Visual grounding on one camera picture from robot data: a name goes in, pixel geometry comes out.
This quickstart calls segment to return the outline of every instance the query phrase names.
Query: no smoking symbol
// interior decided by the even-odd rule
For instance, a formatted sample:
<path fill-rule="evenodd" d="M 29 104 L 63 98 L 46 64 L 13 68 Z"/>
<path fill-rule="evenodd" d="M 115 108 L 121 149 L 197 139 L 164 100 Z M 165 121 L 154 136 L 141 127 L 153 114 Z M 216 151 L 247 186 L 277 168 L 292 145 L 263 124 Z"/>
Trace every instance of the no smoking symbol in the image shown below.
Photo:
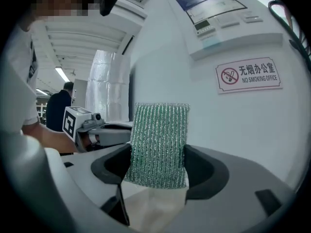
<path fill-rule="evenodd" d="M 239 74 L 235 69 L 226 68 L 221 74 L 222 80 L 226 84 L 235 84 L 239 80 Z"/>

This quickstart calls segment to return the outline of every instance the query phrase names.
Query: fluorescent light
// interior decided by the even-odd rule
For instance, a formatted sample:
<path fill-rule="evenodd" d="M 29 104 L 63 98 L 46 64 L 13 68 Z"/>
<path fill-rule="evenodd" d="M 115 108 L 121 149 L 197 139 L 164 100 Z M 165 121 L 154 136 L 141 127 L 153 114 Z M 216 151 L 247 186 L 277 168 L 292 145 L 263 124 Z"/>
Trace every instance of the fluorescent light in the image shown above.
<path fill-rule="evenodd" d="M 55 70 L 58 72 L 58 74 L 65 80 L 65 82 L 69 82 L 70 80 L 67 78 L 66 74 L 64 73 L 63 69 L 61 67 L 55 67 Z"/>
<path fill-rule="evenodd" d="M 47 94 L 47 93 L 45 93 L 44 91 L 41 91 L 40 89 L 36 89 L 36 91 L 41 92 L 42 94 L 44 94 L 44 95 L 47 95 L 47 96 L 48 96 L 48 94 Z"/>

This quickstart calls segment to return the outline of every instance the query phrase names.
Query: white shirt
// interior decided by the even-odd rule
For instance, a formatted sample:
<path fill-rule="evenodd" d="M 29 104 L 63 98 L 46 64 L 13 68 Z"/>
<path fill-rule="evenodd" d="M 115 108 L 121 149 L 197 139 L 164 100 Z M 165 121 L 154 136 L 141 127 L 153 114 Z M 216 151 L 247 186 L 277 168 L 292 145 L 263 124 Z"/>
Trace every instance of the white shirt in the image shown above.
<path fill-rule="evenodd" d="M 5 46 L 4 54 L 15 72 L 35 92 L 38 65 L 30 31 L 25 32 L 19 26 L 16 26 Z M 30 125 L 37 121 L 38 113 L 34 103 L 30 110 L 26 112 L 23 124 Z"/>

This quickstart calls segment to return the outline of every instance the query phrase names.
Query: man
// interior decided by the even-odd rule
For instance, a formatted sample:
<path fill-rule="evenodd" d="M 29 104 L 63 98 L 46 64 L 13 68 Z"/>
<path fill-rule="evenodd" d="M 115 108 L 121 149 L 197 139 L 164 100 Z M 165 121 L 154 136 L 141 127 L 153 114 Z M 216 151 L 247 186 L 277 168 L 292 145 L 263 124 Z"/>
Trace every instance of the man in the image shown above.
<path fill-rule="evenodd" d="M 32 88 L 33 91 L 36 89 L 38 65 L 31 39 L 31 24 L 35 20 L 47 16 L 69 16 L 72 9 L 85 9 L 85 4 L 87 5 L 88 3 L 91 3 L 91 1 L 36 0 L 12 32 L 3 55 L 22 81 Z M 40 124 L 35 103 L 26 114 L 22 126 L 22 131 L 25 135 L 36 138 L 43 147 L 56 149 L 60 153 L 76 151 L 74 142 L 64 132 L 52 131 Z M 90 140 L 85 139 L 85 142 L 87 145 L 90 143 Z"/>
<path fill-rule="evenodd" d="M 67 106 L 71 106 L 72 89 L 73 82 L 67 82 L 63 90 L 50 97 L 46 110 L 47 127 L 50 130 L 63 131 L 64 112 Z"/>

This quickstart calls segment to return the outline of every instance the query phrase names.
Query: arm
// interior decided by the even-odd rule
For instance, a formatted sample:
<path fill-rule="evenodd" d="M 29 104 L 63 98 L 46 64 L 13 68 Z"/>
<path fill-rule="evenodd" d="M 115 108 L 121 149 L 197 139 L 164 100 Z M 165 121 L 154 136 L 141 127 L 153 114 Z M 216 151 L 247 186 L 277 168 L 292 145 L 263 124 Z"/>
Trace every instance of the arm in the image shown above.
<path fill-rule="evenodd" d="M 55 132 L 37 121 L 34 124 L 23 125 L 25 135 L 36 138 L 43 147 L 56 149 L 60 153 L 76 152 L 74 142 L 63 132 Z"/>

